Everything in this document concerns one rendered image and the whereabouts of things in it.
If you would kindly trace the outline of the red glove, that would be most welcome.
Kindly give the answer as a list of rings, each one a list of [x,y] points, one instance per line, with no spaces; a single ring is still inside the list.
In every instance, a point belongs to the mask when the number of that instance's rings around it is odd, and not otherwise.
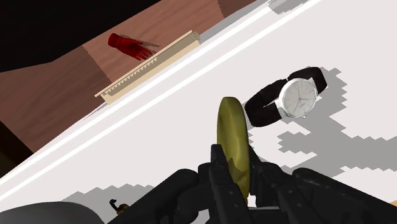
[[[143,47],[142,44],[143,43],[140,41],[124,38],[115,33],[112,33],[108,38],[108,45],[110,47],[116,48],[136,60],[146,60],[152,55],[152,53],[147,48]]]

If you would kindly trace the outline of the grey rounded object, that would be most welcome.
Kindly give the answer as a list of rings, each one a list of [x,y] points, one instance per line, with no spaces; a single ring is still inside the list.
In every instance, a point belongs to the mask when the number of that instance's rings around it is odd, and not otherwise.
[[[90,208],[74,202],[40,202],[0,212],[0,224],[105,224]]]

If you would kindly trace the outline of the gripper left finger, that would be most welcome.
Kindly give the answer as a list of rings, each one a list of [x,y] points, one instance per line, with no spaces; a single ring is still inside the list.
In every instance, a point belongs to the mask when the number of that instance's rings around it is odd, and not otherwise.
[[[206,209],[215,214],[205,224],[253,224],[219,144],[200,172],[176,171],[108,224],[192,224]]]

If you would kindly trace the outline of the small dark brass figure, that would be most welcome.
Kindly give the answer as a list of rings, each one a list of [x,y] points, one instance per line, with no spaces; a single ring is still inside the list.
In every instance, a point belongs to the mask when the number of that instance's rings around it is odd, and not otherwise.
[[[127,204],[120,204],[119,206],[116,205],[116,199],[111,199],[109,201],[110,206],[116,211],[116,214],[122,214],[126,209],[129,208]]]

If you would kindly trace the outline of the olive yellow round disc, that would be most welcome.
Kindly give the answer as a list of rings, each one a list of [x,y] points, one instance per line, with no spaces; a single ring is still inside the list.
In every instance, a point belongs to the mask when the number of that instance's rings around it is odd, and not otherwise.
[[[235,97],[222,98],[217,119],[217,143],[223,148],[229,173],[247,201],[250,189],[250,161],[244,110]]]

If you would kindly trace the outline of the long beige toothed rack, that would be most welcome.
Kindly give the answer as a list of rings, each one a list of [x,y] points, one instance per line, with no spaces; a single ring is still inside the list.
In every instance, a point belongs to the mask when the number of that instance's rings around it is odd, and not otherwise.
[[[111,104],[198,46],[200,46],[200,34],[195,31],[188,31],[133,70],[96,93],[95,97],[101,96],[107,104]]]

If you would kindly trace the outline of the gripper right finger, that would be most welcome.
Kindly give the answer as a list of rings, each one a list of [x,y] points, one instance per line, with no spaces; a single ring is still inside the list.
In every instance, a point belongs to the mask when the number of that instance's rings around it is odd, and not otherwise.
[[[249,147],[251,186],[258,207],[280,206],[278,189],[287,183],[287,193],[300,193],[301,205],[307,204],[321,218],[319,224],[397,224],[397,206],[334,180],[308,168],[292,174],[277,164],[263,162]]]

